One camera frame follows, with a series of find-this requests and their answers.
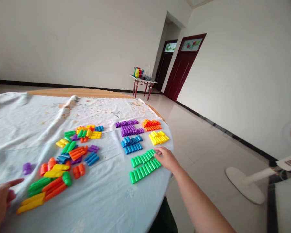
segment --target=hand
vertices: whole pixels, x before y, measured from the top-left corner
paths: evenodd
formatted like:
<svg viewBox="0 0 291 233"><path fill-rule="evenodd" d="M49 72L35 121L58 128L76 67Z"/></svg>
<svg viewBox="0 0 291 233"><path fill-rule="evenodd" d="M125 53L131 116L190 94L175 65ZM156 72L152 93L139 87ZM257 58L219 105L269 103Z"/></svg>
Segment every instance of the hand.
<svg viewBox="0 0 291 233"><path fill-rule="evenodd" d="M11 205L12 200L16 198L16 195L10 187L18 185L24 179L16 179L0 185L0 225L6 214L6 209Z"/></svg>
<svg viewBox="0 0 291 233"><path fill-rule="evenodd" d="M172 154L170 150L168 150L166 147L156 147L154 148L154 151L156 154L154 154L154 157L168 170L171 171L171 173L174 174L177 170L181 169L180 164L178 163L175 156Z"/></svg>

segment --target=tablecloth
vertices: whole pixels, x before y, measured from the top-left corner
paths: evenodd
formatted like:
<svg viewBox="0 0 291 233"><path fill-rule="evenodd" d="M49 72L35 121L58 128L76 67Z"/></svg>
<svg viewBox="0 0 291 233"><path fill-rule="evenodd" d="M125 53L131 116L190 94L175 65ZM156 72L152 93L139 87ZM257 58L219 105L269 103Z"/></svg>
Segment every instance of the tablecloth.
<svg viewBox="0 0 291 233"><path fill-rule="evenodd" d="M132 185L131 158L153 148L149 133L140 136L143 149L126 155L123 137L115 123L148 118L160 120L170 137L164 146L173 150L169 127L141 99L34 96L28 93L0 94L0 183L24 177L22 165L35 169L15 188L17 198L9 208L2 232L147 232L159 211L171 173L161 167ZM16 215L27 198L31 183L40 179L39 168L62 148L55 142L65 131L80 125L103 125L101 139L82 145L96 145L100 160L85 165L84 177L42 206Z"/></svg>

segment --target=red door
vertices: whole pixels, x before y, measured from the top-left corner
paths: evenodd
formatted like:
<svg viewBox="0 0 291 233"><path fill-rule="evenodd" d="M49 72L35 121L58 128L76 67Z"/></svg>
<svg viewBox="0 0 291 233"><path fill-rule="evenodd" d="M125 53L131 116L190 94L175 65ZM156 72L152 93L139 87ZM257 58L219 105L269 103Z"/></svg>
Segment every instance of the red door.
<svg viewBox="0 0 291 233"><path fill-rule="evenodd" d="M192 67L195 57L206 34L184 37L182 39L175 63L172 67L164 95L176 101L185 79Z"/></svg>

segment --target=door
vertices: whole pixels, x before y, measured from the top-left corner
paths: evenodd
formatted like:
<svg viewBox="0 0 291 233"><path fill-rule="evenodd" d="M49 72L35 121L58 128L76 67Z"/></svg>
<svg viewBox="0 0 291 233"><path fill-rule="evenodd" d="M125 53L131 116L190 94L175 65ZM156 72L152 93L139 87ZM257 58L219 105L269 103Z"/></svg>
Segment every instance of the door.
<svg viewBox="0 0 291 233"><path fill-rule="evenodd" d="M162 90L164 80L167 74L167 70L169 68L170 61L174 53L176 44L177 44L177 40L169 40L169 41L166 41L164 44L163 52L158 64L158 69L157 69L156 77L155 77L155 81L158 82L158 84L154 86L159 91Z"/></svg>
<svg viewBox="0 0 291 233"><path fill-rule="evenodd" d="M185 79L192 67L195 57L206 34L184 37L182 39L175 63L172 67L164 95L176 101Z"/></svg>

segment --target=bag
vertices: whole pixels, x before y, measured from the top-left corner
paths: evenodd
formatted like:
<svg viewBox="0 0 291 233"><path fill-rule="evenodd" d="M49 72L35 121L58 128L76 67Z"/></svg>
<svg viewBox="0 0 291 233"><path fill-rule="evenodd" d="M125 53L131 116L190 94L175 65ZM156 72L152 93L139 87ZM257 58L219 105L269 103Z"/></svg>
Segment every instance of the bag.
<svg viewBox="0 0 291 233"><path fill-rule="evenodd" d="M139 67L134 67L134 68L135 68L134 77L141 78L141 76L143 74L143 69L141 69Z"/></svg>
<svg viewBox="0 0 291 233"><path fill-rule="evenodd" d="M147 80L147 81L153 81L152 80L152 74L151 74L151 66L148 65L145 71L143 72L141 79Z"/></svg>

